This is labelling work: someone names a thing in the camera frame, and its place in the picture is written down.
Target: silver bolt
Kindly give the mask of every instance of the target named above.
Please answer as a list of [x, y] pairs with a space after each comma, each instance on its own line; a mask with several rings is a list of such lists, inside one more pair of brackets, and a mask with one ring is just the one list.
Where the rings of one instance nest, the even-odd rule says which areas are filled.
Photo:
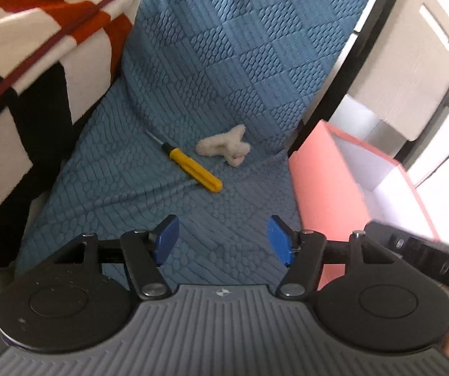
[[361, 238], [362, 236], [365, 236], [365, 231], [353, 231], [353, 234], [356, 238]]
[[167, 292], [167, 287], [162, 283], [150, 283], [143, 286], [141, 292], [148, 297], [160, 297]]
[[299, 297], [305, 293], [305, 288], [301, 284], [288, 283], [280, 287], [280, 292], [286, 297]]

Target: white fluffy toy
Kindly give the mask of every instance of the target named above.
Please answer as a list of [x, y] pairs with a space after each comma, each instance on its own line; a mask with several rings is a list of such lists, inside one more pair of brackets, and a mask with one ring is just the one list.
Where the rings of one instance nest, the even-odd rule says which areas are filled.
[[240, 124], [228, 133], [204, 138], [196, 144], [196, 153], [208, 157], [222, 155], [228, 164], [238, 167], [250, 151], [250, 144], [242, 141], [244, 133], [245, 126]]

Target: yellow screwdriver handle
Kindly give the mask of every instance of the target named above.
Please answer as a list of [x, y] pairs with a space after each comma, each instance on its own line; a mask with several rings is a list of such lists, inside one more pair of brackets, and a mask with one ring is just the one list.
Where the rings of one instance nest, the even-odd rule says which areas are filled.
[[188, 157], [179, 148], [174, 148], [169, 153], [169, 158], [211, 192], [219, 192], [223, 189], [223, 183], [202, 167], [194, 159]]

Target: pink box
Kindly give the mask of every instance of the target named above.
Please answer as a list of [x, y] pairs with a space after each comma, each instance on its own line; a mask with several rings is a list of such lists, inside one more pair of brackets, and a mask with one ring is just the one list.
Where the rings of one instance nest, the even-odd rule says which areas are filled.
[[[347, 242], [381, 221], [434, 240], [438, 234], [406, 171], [393, 158], [320, 121], [289, 158], [303, 228]], [[344, 274], [325, 265], [319, 288]]]

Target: blue textured fabric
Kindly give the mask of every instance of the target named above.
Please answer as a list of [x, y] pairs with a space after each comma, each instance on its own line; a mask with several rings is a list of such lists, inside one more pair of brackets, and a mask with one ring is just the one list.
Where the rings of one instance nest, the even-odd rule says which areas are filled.
[[[275, 286], [285, 269], [266, 238], [270, 215], [299, 226], [282, 143], [310, 104], [367, 0], [143, 0], [122, 75], [85, 127], [23, 241], [20, 274], [82, 232], [116, 238], [169, 213], [180, 239], [168, 283]], [[244, 123], [238, 168], [198, 157], [199, 139]], [[169, 137], [212, 170], [211, 194], [143, 131]], [[123, 281], [118, 267], [104, 268]]]

